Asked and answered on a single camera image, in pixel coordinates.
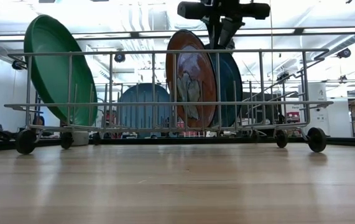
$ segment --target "dark blue plate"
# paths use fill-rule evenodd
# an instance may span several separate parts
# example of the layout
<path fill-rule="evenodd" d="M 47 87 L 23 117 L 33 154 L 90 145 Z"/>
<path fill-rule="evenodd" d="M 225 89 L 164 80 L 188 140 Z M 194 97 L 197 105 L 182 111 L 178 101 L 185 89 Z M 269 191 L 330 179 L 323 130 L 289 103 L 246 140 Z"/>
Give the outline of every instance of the dark blue plate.
<path fill-rule="evenodd" d="M 217 63 L 216 54 L 210 54 L 212 65 L 215 74 L 215 80 L 217 81 Z M 242 79 L 239 72 L 237 63 L 230 53 L 221 53 L 219 55 L 220 60 L 220 95 L 221 101 L 234 101 L 234 94 L 236 94 L 236 100 L 242 101 Z M 236 92 L 234 92 L 234 81 L 236 86 Z M 235 119 L 238 117 L 241 111 L 241 105 L 235 106 L 222 105 L 221 106 L 221 120 L 222 127 L 230 127 L 234 124 Z M 214 113 L 213 126 L 219 125 L 219 109 L 216 107 Z"/>

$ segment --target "green plate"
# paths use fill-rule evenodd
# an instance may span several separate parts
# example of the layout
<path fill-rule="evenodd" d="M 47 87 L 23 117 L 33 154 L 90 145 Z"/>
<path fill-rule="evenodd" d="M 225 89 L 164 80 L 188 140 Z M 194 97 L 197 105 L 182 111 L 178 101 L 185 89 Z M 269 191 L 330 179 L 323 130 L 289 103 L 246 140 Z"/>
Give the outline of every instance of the green plate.
<path fill-rule="evenodd" d="M 81 52 L 81 49 L 68 29 L 56 19 L 41 15 L 36 17 L 25 33 L 25 53 Z M 68 102 L 69 56 L 35 56 L 32 58 L 32 83 L 44 103 Z M 89 103 L 90 96 L 97 102 L 95 81 L 84 55 L 72 60 L 71 102 L 74 102 L 75 85 L 77 103 Z M 49 107 L 61 121 L 67 122 L 67 107 Z M 96 121 L 97 107 L 71 108 L 70 121 L 74 124 L 91 126 Z"/>

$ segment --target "ceiling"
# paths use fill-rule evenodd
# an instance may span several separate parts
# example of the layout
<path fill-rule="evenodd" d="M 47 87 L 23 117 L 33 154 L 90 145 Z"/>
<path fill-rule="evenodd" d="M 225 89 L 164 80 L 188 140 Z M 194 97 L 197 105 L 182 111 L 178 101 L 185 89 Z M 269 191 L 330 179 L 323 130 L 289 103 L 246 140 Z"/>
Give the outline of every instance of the ceiling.
<path fill-rule="evenodd" d="M 285 27 L 354 27 L 355 0 L 255 0 L 270 4 L 272 14 L 264 21 L 244 19 L 241 29 L 265 29 Z M 36 16 L 48 14 L 64 24 L 72 34 L 130 32 L 154 30 L 203 30 L 200 21 L 186 20 L 177 15 L 179 1 L 172 0 L 117 0 L 93 2 L 91 0 L 56 0 L 55 3 L 39 3 L 39 0 L 0 0 L 0 35 L 23 35 Z M 347 47 L 349 58 L 338 59 L 330 55 L 324 62 L 308 70 L 309 80 L 336 80 L 341 75 L 355 80 L 355 35 L 303 35 L 303 36 L 245 36 L 235 37 L 237 49 L 315 49 Z M 168 38 L 126 40 L 79 40 L 84 51 L 107 50 L 165 50 Z M 22 42 L 0 42 L 0 57 L 7 53 L 21 52 Z M 318 53 L 308 52 L 313 59 Z M 242 80 L 260 80 L 257 53 L 234 53 Z M 107 83 L 109 56 L 88 57 L 96 83 Z M 113 63 L 115 82 L 151 82 L 150 55 L 127 55 L 123 63 Z M 301 54 L 294 52 L 266 53 L 263 55 L 265 80 L 276 80 L 281 72 L 296 72 L 302 67 Z M 165 81 L 165 55 L 155 56 L 155 74 L 159 82 Z M 287 85 L 296 88 L 297 84 Z"/>

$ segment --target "blue plate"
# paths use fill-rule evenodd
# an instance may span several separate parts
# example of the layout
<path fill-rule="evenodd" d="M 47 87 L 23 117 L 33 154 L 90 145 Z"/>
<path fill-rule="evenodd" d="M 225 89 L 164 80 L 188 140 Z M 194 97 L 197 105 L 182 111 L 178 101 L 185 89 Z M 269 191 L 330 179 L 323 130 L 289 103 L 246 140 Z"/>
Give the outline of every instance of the blue plate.
<path fill-rule="evenodd" d="M 155 100 L 152 99 L 152 83 L 141 83 L 126 90 L 118 102 L 169 102 L 170 96 L 166 89 L 155 85 Z M 152 120 L 155 125 L 164 127 L 166 119 L 170 115 L 169 106 L 155 106 L 155 117 L 152 116 L 151 106 L 121 106 L 119 109 L 120 124 L 130 128 L 152 128 Z M 160 133 L 140 133 L 140 138 L 151 135 L 160 136 Z"/>

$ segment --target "plate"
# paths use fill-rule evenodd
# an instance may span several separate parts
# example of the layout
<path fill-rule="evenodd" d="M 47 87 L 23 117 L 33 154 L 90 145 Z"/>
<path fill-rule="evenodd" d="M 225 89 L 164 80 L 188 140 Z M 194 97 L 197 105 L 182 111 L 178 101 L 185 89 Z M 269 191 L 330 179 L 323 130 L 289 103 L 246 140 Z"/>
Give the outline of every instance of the plate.
<path fill-rule="evenodd" d="M 68 29 L 56 19 L 41 15 L 36 17 L 25 33 L 25 53 L 81 52 L 81 49 Z M 97 102 L 95 82 L 84 55 L 72 58 L 71 102 Z M 32 83 L 44 103 L 68 102 L 69 56 L 34 56 L 32 58 Z M 49 107 L 49 110 L 61 121 L 67 122 L 67 107 Z M 70 121 L 73 124 L 91 126 L 96 121 L 97 107 L 71 108 Z"/>
<path fill-rule="evenodd" d="M 217 71 L 216 63 L 216 54 L 210 54 L 213 68 Z M 237 63 L 235 62 L 233 56 L 230 53 L 220 53 L 220 97 L 221 101 L 234 101 L 234 94 L 236 94 L 237 101 L 242 101 L 242 78 L 241 73 L 239 72 Z M 235 110 L 234 105 L 221 105 L 221 126 L 222 127 L 231 127 L 236 118 L 239 116 L 241 111 L 241 105 L 237 105 Z M 214 114 L 213 126 L 219 125 L 219 110 L 216 108 Z"/>
<path fill-rule="evenodd" d="M 202 41 L 188 30 L 177 31 L 170 39 L 167 50 L 203 50 Z M 173 79 L 173 54 L 166 55 L 166 81 L 173 93 L 177 86 L 178 102 L 217 101 L 216 80 L 210 56 L 207 53 L 176 54 L 176 80 Z M 213 120 L 216 105 L 177 106 L 177 114 L 190 128 L 208 127 Z"/>
<path fill-rule="evenodd" d="M 170 95 L 160 85 L 155 84 L 155 102 L 169 102 Z M 153 102 L 152 83 L 141 83 L 127 89 L 118 102 Z M 155 106 L 155 125 L 164 127 L 170 116 L 170 106 Z M 129 128 L 152 128 L 152 106 L 120 106 L 119 123 Z M 140 137 L 149 137 L 149 133 L 140 133 Z"/>

